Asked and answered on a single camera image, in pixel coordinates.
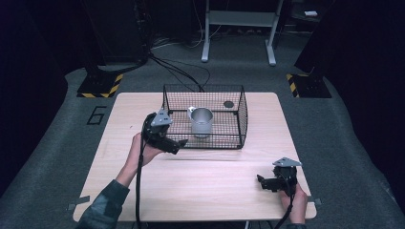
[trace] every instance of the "hand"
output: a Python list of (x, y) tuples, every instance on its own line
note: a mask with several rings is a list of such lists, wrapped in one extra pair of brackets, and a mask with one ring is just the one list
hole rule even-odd
[[(285, 210), (287, 210), (290, 199), (286, 192), (280, 191), (280, 199)], [(294, 201), (292, 202), (292, 209), (289, 213), (289, 220), (291, 223), (305, 224), (305, 214), (307, 212), (308, 195), (302, 190), (299, 183), (295, 187)]]
[[(119, 172), (116, 178), (116, 181), (118, 181), (120, 184), (126, 187), (129, 187), (131, 181), (134, 179), (134, 176), (137, 174), (139, 154), (140, 154), (140, 140), (141, 140), (140, 133), (137, 133), (132, 138), (131, 149), (129, 150), (129, 154), (125, 161), (125, 165), (122, 167), (121, 171)], [(163, 153), (163, 151), (147, 144), (143, 150), (142, 166), (151, 162), (152, 159), (160, 153)]]

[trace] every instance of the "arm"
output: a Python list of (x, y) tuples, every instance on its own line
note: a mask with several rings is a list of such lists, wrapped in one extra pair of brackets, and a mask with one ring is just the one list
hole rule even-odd
[[(289, 196), (286, 192), (279, 192), (280, 199), (282, 201), (283, 207), (287, 210), (289, 206)], [(305, 214), (307, 212), (308, 195), (302, 190), (299, 183), (296, 185), (295, 197), (292, 202), (292, 209), (289, 213), (289, 220), (291, 224), (287, 225), (287, 229), (300, 229), (307, 228), (305, 225)]]
[[(115, 228), (128, 193), (129, 185), (138, 170), (140, 153), (140, 134), (133, 137), (131, 149), (124, 166), (119, 171), (116, 179), (110, 182), (95, 201), (90, 205), (80, 218), (76, 228)], [(148, 164), (161, 150), (146, 145), (143, 151), (143, 164)]]

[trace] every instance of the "black wire mesh basket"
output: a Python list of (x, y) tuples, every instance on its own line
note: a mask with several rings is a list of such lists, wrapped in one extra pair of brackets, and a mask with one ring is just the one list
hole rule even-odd
[[(212, 113), (209, 134), (192, 132), (190, 107), (206, 108)], [(182, 148), (242, 149), (247, 133), (247, 105), (242, 85), (184, 85), (166, 84), (163, 87), (163, 109), (173, 123), (167, 137), (187, 140)]]

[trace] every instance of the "metal cup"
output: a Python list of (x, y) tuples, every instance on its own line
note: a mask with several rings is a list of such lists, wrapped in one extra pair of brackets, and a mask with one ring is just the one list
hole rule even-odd
[(191, 120), (191, 133), (196, 137), (208, 137), (212, 131), (212, 112), (207, 108), (189, 107), (188, 117)]

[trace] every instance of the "white metal stand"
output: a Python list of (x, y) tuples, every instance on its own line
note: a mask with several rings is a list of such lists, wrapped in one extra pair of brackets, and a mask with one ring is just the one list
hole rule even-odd
[(274, 50), (272, 47), (274, 34), (280, 17), (281, 7), (284, 0), (279, 0), (276, 12), (251, 12), (251, 11), (222, 11), (209, 10), (209, 0), (206, 0), (205, 10), (205, 40), (202, 49), (202, 62), (208, 61), (209, 54), (209, 25), (227, 26), (250, 26), (250, 27), (271, 27), (269, 38), (266, 40), (268, 63), (276, 65)]

